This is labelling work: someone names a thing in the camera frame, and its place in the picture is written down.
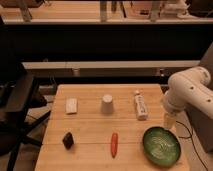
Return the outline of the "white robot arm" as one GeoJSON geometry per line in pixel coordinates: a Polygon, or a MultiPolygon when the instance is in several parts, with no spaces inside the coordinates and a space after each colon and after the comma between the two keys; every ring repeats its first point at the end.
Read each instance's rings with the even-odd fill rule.
{"type": "Polygon", "coordinates": [[[169,77],[169,89],[162,98],[166,130],[173,127],[176,116],[184,111],[188,104],[213,119],[213,91],[208,88],[210,81],[209,71],[199,66],[174,73],[169,77]]]}

